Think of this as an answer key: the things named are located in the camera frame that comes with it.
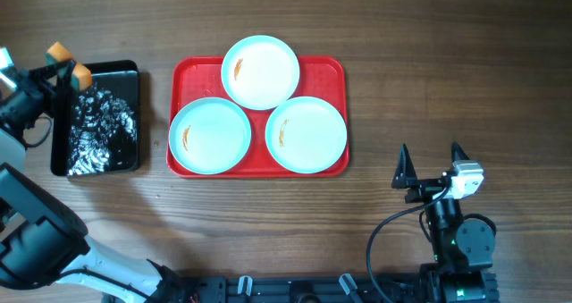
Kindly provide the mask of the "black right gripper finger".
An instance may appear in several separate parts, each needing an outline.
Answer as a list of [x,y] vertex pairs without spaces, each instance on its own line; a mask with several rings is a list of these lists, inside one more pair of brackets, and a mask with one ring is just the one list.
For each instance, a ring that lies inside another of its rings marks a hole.
[[403,144],[400,147],[400,156],[396,171],[393,175],[391,187],[393,189],[410,189],[418,185],[416,170],[412,164],[408,147]]
[[451,161],[465,161],[469,160],[470,157],[464,152],[462,147],[457,141],[453,141],[451,144]]

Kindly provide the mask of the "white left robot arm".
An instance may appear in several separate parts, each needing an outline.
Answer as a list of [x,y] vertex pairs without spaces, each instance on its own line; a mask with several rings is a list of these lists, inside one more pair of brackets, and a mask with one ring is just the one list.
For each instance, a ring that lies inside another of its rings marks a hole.
[[91,86],[89,69],[70,57],[32,70],[5,59],[1,79],[12,90],[1,103],[2,287],[36,290],[60,282],[99,290],[106,302],[182,302],[175,272],[97,242],[69,207],[23,173],[32,147],[23,132],[42,115],[62,116],[68,98]]

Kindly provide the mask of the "orange green sponge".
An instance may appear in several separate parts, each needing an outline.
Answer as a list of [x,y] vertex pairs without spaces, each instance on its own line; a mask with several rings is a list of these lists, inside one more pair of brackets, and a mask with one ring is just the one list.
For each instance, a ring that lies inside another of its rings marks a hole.
[[46,51],[48,65],[62,62],[75,62],[71,68],[70,85],[76,91],[83,91],[93,84],[91,71],[75,60],[73,54],[60,42],[55,42]]

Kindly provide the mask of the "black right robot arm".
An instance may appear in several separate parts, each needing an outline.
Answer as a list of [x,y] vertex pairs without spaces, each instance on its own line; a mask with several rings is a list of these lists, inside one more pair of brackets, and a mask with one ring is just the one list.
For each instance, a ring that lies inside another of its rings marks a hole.
[[498,302],[500,293],[492,267],[496,225],[486,216],[464,215],[460,201],[474,195],[484,169],[460,145],[451,145],[451,167],[440,178],[420,180],[408,148],[402,146],[391,184],[406,189],[405,202],[426,206],[422,221],[432,245],[434,262],[420,267],[413,283],[415,302]]

